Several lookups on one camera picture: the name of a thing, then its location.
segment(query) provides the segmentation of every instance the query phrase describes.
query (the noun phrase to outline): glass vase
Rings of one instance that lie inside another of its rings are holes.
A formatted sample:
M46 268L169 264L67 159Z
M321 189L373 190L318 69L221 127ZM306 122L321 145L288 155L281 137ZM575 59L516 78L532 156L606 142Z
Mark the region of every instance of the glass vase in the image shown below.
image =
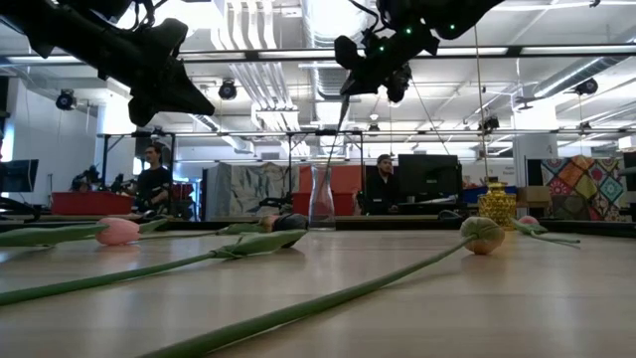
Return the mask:
M331 195L331 168L311 166L311 198L309 199L309 230L336 230L336 210Z

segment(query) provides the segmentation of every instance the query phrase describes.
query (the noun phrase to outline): cardboard box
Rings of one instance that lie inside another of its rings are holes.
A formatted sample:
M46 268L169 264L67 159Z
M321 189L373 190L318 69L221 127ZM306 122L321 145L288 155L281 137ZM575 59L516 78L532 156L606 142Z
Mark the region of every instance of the cardboard box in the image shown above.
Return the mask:
M551 204L550 188L528 186L517 188L518 208L547 208Z

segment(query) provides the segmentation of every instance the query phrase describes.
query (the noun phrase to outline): gold vase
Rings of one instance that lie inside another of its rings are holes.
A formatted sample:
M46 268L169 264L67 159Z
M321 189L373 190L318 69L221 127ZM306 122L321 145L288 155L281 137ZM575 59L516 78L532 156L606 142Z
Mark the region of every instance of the gold vase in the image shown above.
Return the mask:
M517 196L507 194L501 183L488 184L488 193L479 196L479 216L489 218L504 230L514 230L510 218L517 215Z

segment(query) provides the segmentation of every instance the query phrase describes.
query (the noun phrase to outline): man in black shirt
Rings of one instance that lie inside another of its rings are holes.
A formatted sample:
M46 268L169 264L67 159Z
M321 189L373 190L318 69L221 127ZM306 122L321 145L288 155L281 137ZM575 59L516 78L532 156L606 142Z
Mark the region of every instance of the man in black shirt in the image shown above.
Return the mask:
M157 214L165 213L168 211L172 177L170 171L161 165L161 145L149 145L145 155L150 168L142 171L137 178L137 206L140 212L154 210Z
M367 178L367 211L372 215L398 212L399 187L388 154L378 157L378 171Z

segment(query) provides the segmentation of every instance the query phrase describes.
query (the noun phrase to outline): computer monitor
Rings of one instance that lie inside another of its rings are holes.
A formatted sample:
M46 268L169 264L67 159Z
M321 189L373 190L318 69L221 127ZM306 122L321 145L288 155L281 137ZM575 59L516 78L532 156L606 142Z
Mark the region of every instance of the computer monitor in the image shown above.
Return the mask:
M461 192L461 166L456 155L401 154L399 190L405 196L437 199Z
M38 174L38 159L13 160L0 163L0 192L33 192Z

